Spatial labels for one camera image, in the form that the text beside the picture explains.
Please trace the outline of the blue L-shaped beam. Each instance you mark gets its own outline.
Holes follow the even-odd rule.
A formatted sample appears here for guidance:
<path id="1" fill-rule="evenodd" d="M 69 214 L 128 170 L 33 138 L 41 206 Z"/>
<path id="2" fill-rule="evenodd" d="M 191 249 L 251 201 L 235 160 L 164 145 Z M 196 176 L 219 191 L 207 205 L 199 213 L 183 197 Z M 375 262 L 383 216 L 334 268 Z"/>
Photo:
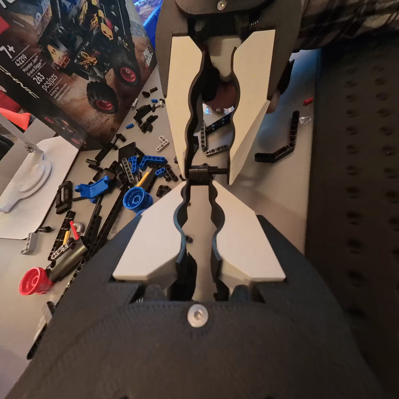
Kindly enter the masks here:
<path id="1" fill-rule="evenodd" d="M 139 164 L 139 169 L 145 171 L 149 165 L 162 166 L 167 164 L 167 159 L 161 156 L 144 156 Z"/>

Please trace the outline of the orange angular object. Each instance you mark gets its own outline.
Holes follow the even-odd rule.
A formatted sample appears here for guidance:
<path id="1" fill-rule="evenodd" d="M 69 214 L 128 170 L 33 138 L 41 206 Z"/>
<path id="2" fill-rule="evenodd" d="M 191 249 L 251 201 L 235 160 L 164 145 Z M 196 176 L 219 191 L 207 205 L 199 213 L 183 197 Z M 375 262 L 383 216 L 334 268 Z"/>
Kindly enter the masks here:
<path id="1" fill-rule="evenodd" d="M 0 113 L 3 117 L 5 117 L 8 121 L 13 123 L 18 128 L 22 129 L 22 131 L 26 131 L 30 124 L 32 123 L 32 115 L 30 113 L 17 113 L 6 108 L 0 108 Z"/>

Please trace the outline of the thin black beam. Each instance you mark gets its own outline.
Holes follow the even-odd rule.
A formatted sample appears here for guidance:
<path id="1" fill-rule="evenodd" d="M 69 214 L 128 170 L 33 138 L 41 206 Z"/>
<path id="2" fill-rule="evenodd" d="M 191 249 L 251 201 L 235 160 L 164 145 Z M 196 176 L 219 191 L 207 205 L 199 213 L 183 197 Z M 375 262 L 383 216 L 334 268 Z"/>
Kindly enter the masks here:
<path id="1" fill-rule="evenodd" d="M 59 247 L 61 247 L 63 245 L 63 241 L 64 241 L 64 237 L 65 237 L 65 233 L 67 231 L 69 231 L 70 229 L 70 222 L 74 220 L 76 215 L 76 212 L 73 212 L 71 210 L 69 210 L 66 213 L 66 216 L 62 222 L 62 225 L 59 229 L 59 232 L 57 234 L 57 237 L 54 241 L 53 247 L 49 253 L 49 256 L 47 258 L 48 261 L 52 260 L 52 256 L 54 255 L 54 253 L 58 250 Z"/>

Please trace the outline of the black bent frame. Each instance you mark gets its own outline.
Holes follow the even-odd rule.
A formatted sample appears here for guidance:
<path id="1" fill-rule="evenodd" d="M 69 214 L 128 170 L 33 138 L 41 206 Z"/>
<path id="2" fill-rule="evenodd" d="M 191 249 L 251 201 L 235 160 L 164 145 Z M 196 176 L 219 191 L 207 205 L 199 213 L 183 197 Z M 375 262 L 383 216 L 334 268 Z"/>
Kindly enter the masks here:
<path id="1" fill-rule="evenodd" d="M 147 104 L 137 109 L 137 112 L 133 118 L 137 122 L 142 133 L 152 132 L 152 123 L 158 118 L 158 116 L 154 114 L 156 105 L 159 104 Z"/>

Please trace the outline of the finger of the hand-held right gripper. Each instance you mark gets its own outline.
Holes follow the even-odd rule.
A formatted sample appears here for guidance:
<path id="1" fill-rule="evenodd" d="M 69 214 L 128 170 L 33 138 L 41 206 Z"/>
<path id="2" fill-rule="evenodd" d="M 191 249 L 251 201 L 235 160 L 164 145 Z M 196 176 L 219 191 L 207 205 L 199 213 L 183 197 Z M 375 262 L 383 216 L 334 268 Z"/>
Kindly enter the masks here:
<path id="1" fill-rule="evenodd" d="M 274 42 L 275 30 L 253 32 L 232 57 L 239 98 L 231 119 L 234 140 L 229 150 L 229 185 L 240 173 L 270 104 L 267 97 Z"/>
<path id="2" fill-rule="evenodd" d="M 199 81 L 203 52 L 190 36 L 172 37 L 165 97 L 176 158 L 184 179 L 193 159 L 193 134 L 199 124 Z"/>

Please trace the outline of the blue bin of plastic bags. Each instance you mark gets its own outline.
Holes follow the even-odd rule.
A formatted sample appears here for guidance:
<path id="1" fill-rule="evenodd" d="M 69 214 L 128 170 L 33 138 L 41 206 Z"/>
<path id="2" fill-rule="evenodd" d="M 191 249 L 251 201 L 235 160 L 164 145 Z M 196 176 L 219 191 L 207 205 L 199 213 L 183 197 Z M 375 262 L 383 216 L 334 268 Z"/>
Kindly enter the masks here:
<path id="1" fill-rule="evenodd" d="M 147 35 L 151 41 L 152 47 L 155 49 L 156 44 L 156 27 L 157 27 L 157 22 L 158 22 L 158 17 L 160 14 L 162 4 L 159 4 L 158 7 L 156 7 L 152 13 L 148 16 L 148 18 L 144 22 L 144 28 L 147 32 Z"/>

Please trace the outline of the blue folded panel piece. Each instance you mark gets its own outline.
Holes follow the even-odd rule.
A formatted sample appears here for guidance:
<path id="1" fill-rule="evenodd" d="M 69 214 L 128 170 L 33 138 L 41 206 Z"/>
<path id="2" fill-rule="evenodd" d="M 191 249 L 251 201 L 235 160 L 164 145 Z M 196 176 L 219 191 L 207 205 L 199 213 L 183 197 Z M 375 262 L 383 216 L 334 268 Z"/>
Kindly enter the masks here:
<path id="1" fill-rule="evenodd" d="M 98 197 L 108 191 L 109 182 L 109 176 L 104 176 L 92 184 L 76 185 L 74 191 L 80 194 L 80 199 L 88 199 L 90 202 L 96 203 Z"/>

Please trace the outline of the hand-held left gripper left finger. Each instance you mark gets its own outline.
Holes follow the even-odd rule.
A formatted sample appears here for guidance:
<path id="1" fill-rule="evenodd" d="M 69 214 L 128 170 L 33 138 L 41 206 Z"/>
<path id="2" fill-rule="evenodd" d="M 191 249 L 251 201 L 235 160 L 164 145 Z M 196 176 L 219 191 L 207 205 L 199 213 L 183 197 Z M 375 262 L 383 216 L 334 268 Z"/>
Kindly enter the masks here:
<path id="1" fill-rule="evenodd" d="M 137 225 L 112 273 L 115 280 L 157 285 L 171 300 L 192 300 L 197 263 L 182 229 L 189 200 L 190 187 L 181 182 L 133 219 Z"/>

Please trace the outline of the person's right hand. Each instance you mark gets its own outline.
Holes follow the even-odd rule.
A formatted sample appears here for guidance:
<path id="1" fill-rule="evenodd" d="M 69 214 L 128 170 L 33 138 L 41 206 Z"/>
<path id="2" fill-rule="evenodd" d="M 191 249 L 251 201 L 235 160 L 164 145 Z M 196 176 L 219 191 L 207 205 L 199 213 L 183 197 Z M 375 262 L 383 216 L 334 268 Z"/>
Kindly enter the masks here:
<path id="1" fill-rule="evenodd" d="M 232 81 L 221 81 L 217 87 L 213 87 L 214 93 L 206 93 L 202 96 L 202 102 L 213 110 L 234 107 L 237 101 L 237 90 Z"/>

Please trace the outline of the black curved panel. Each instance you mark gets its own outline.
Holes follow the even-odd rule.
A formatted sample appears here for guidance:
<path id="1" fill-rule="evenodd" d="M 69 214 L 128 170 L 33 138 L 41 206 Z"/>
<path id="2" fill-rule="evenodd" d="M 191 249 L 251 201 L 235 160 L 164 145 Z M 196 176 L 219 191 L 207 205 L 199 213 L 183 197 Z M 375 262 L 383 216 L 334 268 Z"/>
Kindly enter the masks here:
<path id="1" fill-rule="evenodd" d="M 88 247 L 82 237 L 71 245 L 46 269 L 46 274 L 51 282 L 57 282 L 66 276 L 84 258 Z"/>

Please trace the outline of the blue wheel rim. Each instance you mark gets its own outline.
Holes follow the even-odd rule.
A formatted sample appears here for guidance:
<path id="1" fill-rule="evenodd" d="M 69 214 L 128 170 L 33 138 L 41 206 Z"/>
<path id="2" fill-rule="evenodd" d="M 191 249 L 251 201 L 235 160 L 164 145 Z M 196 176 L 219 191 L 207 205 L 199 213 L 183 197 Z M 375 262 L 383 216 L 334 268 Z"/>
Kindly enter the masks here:
<path id="1" fill-rule="evenodd" d="M 132 187 L 124 194 L 123 206 L 138 214 L 153 205 L 153 197 L 142 187 Z"/>

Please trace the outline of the clear bag of small pins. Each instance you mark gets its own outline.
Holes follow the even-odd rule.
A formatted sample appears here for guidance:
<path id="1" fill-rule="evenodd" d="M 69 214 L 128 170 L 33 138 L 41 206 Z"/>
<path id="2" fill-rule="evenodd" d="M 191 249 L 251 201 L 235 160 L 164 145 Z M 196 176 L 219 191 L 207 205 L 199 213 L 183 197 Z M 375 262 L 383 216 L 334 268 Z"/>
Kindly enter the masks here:
<path id="1" fill-rule="evenodd" d="M 219 116 L 224 116 L 232 113 L 235 109 L 234 107 L 230 108 L 212 108 L 208 106 L 207 104 L 203 103 L 203 113 L 205 115 L 219 115 Z"/>

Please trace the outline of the black connector assembly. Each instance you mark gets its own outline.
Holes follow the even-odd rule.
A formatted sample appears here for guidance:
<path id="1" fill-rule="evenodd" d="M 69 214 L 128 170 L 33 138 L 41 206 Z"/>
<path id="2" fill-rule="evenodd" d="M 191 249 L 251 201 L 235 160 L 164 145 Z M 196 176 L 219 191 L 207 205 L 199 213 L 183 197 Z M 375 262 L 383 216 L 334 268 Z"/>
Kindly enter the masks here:
<path id="1" fill-rule="evenodd" d="M 208 186 L 209 183 L 212 182 L 214 176 L 226 175 L 227 172 L 227 168 L 203 164 L 190 168 L 187 179 L 192 186 Z"/>

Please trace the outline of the grey desk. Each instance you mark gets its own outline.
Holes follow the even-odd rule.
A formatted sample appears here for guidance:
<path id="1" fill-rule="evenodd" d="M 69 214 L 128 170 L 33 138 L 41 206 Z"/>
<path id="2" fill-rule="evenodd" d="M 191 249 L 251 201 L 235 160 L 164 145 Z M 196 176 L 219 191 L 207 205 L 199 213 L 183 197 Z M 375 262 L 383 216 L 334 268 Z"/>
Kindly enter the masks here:
<path id="1" fill-rule="evenodd" d="M 277 109 L 266 114 L 250 155 L 234 184 L 226 186 L 225 179 L 217 181 L 224 185 L 233 195 L 252 208 L 256 214 L 263 215 L 297 249 L 304 252 L 305 231 L 308 207 L 308 184 L 312 147 L 313 107 L 304 107 L 303 101 L 314 97 L 315 75 L 318 50 L 300 51 L 292 58 L 294 66 L 291 81 L 282 95 Z M 286 144 L 292 112 L 300 111 L 300 116 L 310 116 L 312 121 L 300 124 L 294 152 L 273 164 L 257 163 L 255 153 L 272 153 Z M 175 157 L 172 135 L 166 107 L 158 113 L 153 131 L 142 133 L 137 125 L 131 129 L 125 126 L 133 122 L 135 111 L 130 111 L 119 131 L 126 138 L 126 143 L 136 142 L 137 147 L 145 154 L 153 154 L 164 135 L 169 145 L 161 152 L 169 162 Z M 94 176 L 85 159 L 93 158 L 98 151 L 79 153 L 71 168 L 67 180 L 73 183 L 87 183 Z M 22 144 L 14 147 L 1 160 L 1 190 L 11 180 L 11 173 L 17 169 L 27 152 Z M 193 238 L 188 246 L 189 252 L 197 262 L 197 285 L 194 299 L 213 299 L 214 285 L 209 268 L 210 247 L 215 227 L 210 220 L 211 206 L 205 187 L 194 187 L 191 194 L 191 206 L 188 208 L 188 221 L 183 230 Z M 19 282 L 24 273 L 32 267 L 44 267 L 55 236 L 63 221 L 63 216 L 55 214 L 53 206 L 43 225 L 54 229 L 51 233 L 40 234 L 40 240 L 32 255 L 21 255 L 25 241 L 1 238 L 1 310 L 0 310 L 0 343 L 1 343 L 1 396 L 5 396 L 28 364 L 27 353 L 37 334 L 42 317 L 42 307 L 47 301 L 57 301 L 63 292 L 67 278 L 58 283 L 47 295 L 23 297 L 18 292 Z"/>

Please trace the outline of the scattered small pins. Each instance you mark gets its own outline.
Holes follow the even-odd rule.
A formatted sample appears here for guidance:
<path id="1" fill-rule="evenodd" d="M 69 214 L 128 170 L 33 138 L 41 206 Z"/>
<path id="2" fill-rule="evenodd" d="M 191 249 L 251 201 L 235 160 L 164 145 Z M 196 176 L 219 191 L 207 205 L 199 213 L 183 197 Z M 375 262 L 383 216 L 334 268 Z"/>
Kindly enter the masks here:
<path id="1" fill-rule="evenodd" d="M 150 103 L 145 103 L 139 106 L 139 98 L 136 98 L 131 104 L 131 110 L 136 111 L 133 119 L 137 125 L 143 123 L 143 118 L 150 112 L 155 112 L 157 108 L 163 107 L 165 104 L 164 99 L 152 98 L 152 95 L 158 91 L 157 86 L 152 87 L 149 91 L 142 91 L 142 97 L 144 100 L 150 100 Z"/>

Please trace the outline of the small pale grey beam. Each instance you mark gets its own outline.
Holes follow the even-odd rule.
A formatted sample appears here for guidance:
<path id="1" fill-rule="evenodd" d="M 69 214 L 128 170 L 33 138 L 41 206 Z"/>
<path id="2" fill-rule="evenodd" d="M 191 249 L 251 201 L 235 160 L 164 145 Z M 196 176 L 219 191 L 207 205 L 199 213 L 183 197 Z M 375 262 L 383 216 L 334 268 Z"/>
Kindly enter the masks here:
<path id="1" fill-rule="evenodd" d="M 38 233 L 31 232 L 26 238 L 26 243 L 23 249 L 20 251 L 21 255 L 32 255 L 37 247 Z"/>

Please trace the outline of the person's right forearm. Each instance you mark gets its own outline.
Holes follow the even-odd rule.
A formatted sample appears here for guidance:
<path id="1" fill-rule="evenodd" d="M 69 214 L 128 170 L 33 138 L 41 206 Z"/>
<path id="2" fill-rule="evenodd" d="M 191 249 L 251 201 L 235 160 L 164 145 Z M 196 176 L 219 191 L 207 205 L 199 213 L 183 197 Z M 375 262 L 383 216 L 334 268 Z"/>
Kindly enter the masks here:
<path id="1" fill-rule="evenodd" d="M 303 0 L 294 51 L 399 29 L 397 0 Z"/>

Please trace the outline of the black studded base plate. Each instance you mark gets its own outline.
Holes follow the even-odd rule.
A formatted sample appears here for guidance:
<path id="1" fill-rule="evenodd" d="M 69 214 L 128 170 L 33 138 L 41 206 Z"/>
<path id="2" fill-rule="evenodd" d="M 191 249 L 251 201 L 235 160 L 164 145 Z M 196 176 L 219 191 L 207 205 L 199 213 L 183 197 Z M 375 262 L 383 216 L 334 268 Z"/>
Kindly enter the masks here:
<path id="1" fill-rule="evenodd" d="M 305 253 L 385 398 L 398 398 L 398 34 L 322 49 Z"/>

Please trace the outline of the red wheel rim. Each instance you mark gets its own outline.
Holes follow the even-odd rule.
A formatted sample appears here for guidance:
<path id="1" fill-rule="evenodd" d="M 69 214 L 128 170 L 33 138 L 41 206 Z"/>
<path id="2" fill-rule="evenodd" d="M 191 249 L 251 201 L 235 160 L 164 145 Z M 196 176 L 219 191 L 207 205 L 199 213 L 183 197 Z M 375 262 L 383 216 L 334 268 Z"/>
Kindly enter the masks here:
<path id="1" fill-rule="evenodd" d="M 22 277 L 18 291 L 22 296 L 33 294 L 42 295 L 49 292 L 54 285 L 45 269 L 40 267 L 31 268 Z"/>

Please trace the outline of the monster truck toy box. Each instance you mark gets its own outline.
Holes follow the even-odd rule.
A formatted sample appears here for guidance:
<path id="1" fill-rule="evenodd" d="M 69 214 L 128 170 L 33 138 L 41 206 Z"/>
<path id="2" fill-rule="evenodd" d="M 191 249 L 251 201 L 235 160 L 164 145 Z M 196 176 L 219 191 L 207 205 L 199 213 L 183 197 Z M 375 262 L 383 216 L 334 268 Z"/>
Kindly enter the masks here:
<path id="1" fill-rule="evenodd" d="M 111 142 L 156 66 L 132 1 L 3 0 L 1 88 L 81 151 Z"/>

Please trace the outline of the black square panel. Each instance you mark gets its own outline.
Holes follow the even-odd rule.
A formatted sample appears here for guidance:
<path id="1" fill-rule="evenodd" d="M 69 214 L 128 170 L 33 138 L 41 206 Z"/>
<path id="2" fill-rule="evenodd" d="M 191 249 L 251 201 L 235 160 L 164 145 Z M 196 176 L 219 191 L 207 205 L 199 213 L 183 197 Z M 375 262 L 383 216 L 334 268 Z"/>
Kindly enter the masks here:
<path id="1" fill-rule="evenodd" d="M 136 142 L 131 142 L 118 150 L 118 162 L 122 163 L 122 159 L 126 158 L 127 160 L 133 156 L 136 156 L 140 159 L 145 156 L 145 153 L 142 152 L 137 146 Z"/>

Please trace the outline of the black angled long beam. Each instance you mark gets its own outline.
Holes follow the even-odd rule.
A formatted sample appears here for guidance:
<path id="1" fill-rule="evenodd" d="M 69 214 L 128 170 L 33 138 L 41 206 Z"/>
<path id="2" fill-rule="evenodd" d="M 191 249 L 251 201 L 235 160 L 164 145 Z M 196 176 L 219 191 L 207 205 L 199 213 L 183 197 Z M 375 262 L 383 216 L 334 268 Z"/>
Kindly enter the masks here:
<path id="1" fill-rule="evenodd" d="M 297 141 L 299 119 L 300 111 L 294 111 L 292 113 L 288 141 L 285 146 L 281 147 L 273 153 L 256 153 L 254 156 L 255 162 L 273 164 L 294 152 Z"/>

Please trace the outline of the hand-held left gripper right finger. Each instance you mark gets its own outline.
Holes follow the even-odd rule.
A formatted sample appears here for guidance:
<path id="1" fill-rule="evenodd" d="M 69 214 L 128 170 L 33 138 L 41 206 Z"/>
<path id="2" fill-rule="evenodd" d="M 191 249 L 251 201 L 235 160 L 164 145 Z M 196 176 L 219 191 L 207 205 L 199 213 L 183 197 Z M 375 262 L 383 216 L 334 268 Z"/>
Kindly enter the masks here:
<path id="1" fill-rule="evenodd" d="M 255 212 L 214 180 L 211 207 L 215 300 L 227 301 L 238 286 L 283 282 L 286 274 Z"/>

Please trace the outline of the black frame piece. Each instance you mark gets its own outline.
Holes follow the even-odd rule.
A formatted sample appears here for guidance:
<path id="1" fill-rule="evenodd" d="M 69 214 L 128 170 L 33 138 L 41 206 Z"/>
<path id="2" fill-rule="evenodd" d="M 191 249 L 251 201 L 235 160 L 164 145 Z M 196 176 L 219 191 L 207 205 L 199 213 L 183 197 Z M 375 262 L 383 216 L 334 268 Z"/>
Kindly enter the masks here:
<path id="1" fill-rule="evenodd" d="M 71 181 L 63 182 L 57 190 L 55 197 L 56 214 L 61 215 L 72 208 L 73 185 Z"/>

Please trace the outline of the black bent beam with pins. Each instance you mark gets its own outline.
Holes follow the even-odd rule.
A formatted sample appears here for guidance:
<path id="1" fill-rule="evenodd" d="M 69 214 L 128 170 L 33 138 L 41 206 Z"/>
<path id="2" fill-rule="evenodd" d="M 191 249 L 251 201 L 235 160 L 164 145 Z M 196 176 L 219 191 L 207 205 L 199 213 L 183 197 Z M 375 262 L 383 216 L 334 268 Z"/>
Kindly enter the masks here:
<path id="1" fill-rule="evenodd" d="M 88 164 L 88 167 L 92 168 L 92 169 L 97 169 L 99 167 L 99 165 L 101 164 L 101 162 L 104 160 L 104 158 L 108 155 L 108 153 L 111 150 L 115 150 L 115 151 L 119 150 L 119 147 L 117 146 L 118 140 L 121 141 L 122 143 L 127 141 L 126 137 L 123 134 L 117 133 L 115 135 L 115 138 L 113 139 L 113 141 L 109 142 L 97 154 L 97 156 L 93 160 L 88 159 L 88 158 L 86 159 L 86 163 Z"/>

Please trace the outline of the black seven-hole beam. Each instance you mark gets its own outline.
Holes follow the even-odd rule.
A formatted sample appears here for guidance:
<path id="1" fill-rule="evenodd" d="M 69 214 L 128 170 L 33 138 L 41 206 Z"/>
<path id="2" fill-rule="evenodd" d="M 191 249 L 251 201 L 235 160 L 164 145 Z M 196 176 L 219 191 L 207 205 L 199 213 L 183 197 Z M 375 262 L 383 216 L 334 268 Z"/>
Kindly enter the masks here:
<path id="1" fill-rule="evenodd" d="M 226 124 L 230 123 L 231 121 L 231 114 L 227 114 L 224 117 L 218 119 L 214 123 L 210 124 L 209 126 L 206 127 L 206 132 L 211 133 L 215 132 L 221 127 L 225 126 Z"/>

